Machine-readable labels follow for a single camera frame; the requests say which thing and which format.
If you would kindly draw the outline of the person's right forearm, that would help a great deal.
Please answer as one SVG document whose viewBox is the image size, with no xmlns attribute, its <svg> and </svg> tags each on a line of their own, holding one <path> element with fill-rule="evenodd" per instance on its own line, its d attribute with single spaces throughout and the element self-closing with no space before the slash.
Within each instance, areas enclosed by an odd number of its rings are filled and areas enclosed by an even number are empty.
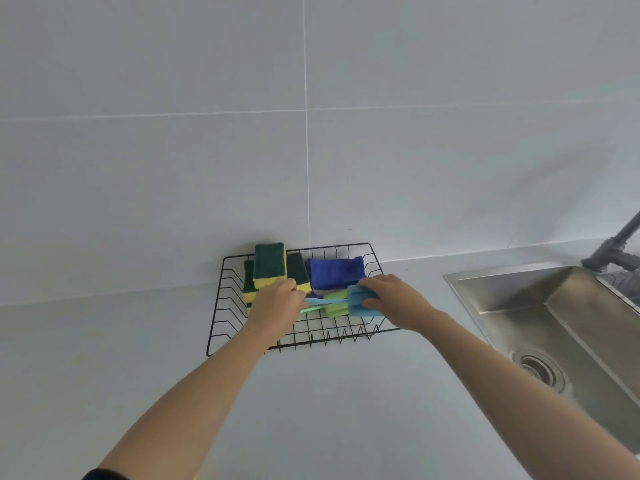
<svg viewBox="0 0 640 480">
<path fill-rule="evenodd" d="M 439 310 L 416 325 L 533 480 L 640 480 L 640 461 L 585 412 Z"/>
</svg>

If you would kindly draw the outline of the person's right hand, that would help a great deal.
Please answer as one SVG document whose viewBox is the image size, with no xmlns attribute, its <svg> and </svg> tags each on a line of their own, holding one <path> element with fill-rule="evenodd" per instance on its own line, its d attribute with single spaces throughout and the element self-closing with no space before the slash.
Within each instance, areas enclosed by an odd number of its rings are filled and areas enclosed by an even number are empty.
<svg viewBox="0 0 640 480">
<path fill-rule="evenodd" d="M 432 306 L 428 300 L 409 284 L 396 276 L 394 306 L 389 312 L 382 312 L 393 325 L 422 335 L 439 319 L 446 316 Z"/>
</svg>

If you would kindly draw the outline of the green sponge brush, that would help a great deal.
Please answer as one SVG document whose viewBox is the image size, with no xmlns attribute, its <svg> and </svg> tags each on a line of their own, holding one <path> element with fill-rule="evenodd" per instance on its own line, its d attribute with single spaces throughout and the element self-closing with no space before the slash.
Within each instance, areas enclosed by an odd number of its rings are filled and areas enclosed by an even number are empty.
<svg viewBox="0 0 640 480">
<path fill-rule="evenodd" d="M 347 298 L 348 291 L 346 289 L 330 292 L 320 297 L 309 296 L 305 299 L 306 305 L 300 311 L 300 314 L 329 318 L 348 315 L 349 306 L 347 302 L 328 302 L 335 300 L 346 300 Z"/>
</svg>

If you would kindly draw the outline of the person's left forearm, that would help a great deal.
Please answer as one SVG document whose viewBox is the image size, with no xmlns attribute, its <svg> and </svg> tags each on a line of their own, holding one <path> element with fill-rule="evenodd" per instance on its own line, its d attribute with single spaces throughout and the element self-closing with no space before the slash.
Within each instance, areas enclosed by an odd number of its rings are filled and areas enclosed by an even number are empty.
<svg viewBox="0 0 640 480">
<path fill-rule="evenodd" d="M 254 317 L 129 428 L 98 469 L 125 480 L 193 480 L 236 397 L 287 325 Z"/>
</svg>

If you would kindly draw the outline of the blue folded cloth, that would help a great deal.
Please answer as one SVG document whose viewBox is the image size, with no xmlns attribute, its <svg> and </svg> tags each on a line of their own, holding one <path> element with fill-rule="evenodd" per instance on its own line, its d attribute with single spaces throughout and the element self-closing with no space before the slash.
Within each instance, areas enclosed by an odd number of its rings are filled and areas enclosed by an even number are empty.
<svg viewBox="0 0 640 480">
<path fill-rule="evenodd" d="M 364 258 L 315 259 L 309 258 L 305 266 L 313 290 L 341 290 L 365 279 Z"/>
</svg>

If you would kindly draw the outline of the blue sponge brush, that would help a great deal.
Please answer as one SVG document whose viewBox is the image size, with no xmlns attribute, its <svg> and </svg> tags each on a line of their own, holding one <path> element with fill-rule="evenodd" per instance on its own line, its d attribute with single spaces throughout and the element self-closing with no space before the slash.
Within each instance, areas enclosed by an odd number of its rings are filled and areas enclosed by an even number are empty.
<svg viewBox="0 0 640 480">
<path fill-rule="evenodd" d="M 328 301 L 328 302 L 329 303 L 347 302 L 349 306 L 348 315 L 352 315 L 356 317 L 383 317 L 384 316 L 384 314 L 378 310 L 369 310 L 361 306 L 362 299 L 366 298 L 367 295 L 369 294 L 368 290 L 360 287 L 359 285 L 350 285 L 348 286 L 348 288 L 346 288 L 346 290 L 348 291 L 348 298 L 346 300 L 340 300 L 340 301 L 335 300 L 335 301 Z"/>
</svg>

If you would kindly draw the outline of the person's left hand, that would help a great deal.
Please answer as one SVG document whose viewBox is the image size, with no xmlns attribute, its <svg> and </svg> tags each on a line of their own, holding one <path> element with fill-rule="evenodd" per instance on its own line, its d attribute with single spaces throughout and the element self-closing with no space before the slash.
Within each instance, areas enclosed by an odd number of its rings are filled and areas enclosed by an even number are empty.
<svg viewBox="0 0 640 480">
<path fill-rule="evenodd" d="M 258 291 L 245 324 L 252 333 L 265 340 L 268 346 L 276 345 L 276 342 L 292 329 L 299 316 L 280 315 L 275 311 L 273 284 Z"/>
</svg>

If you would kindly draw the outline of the metal sink drain strainer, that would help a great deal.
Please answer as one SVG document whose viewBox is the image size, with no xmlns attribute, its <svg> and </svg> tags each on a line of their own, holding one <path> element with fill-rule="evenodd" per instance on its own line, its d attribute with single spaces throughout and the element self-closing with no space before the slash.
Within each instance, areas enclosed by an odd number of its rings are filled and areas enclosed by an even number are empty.
<svg viewBox="0 0 640 480">
<path fill-rule="evenodd" d="M 512 353 L 511 359 L 535 379 L 562 393 L 566 387 L 564 373 L 548 355 L 534 349 L 521 349 Z"/>
</svg>

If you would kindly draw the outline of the large green yellow scouring sponge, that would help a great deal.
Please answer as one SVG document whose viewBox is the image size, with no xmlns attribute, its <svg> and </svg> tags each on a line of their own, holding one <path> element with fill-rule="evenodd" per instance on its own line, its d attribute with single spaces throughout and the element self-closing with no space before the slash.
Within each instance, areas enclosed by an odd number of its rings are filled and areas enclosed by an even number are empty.
<svg viewBox="0 0 640 480">
<path fill-rule="evenodd" d="M 282 242 L 256 244 L 253 259 L 253 286 L 256 290 L 287 278 L 287 253 Z"/>
</svg>

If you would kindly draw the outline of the stainless steel sink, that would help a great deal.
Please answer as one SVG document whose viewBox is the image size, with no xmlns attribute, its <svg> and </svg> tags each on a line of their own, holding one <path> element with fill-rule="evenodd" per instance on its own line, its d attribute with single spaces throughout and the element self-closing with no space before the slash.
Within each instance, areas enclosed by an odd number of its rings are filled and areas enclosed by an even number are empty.
<svg viewBox="0 0 640 480">
<path fill-rule="evenodd" d="M 511 359 L 548 355 L 562 395 L 640 456 L 640 309 L 579 266 L 540 263 L 446 274 L 484 339 Z"/>
</svg>

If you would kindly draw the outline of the grey faucet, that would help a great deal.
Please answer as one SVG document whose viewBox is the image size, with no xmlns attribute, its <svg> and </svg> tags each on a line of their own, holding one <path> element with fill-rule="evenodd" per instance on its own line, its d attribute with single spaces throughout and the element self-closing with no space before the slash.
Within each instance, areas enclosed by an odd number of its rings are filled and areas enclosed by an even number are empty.
<svg viewBox="0 0 640 480">
<path fill-rule="evenodd" d="M 593 254 L 581 261 L 583 268 L 604 273 L 610 264 L 634 273 L 640 270 L 640 256 L 625 251 L 628 240 L 640 230 L 640 211 L 615 236 L 605 240 Z"/>
</svg>

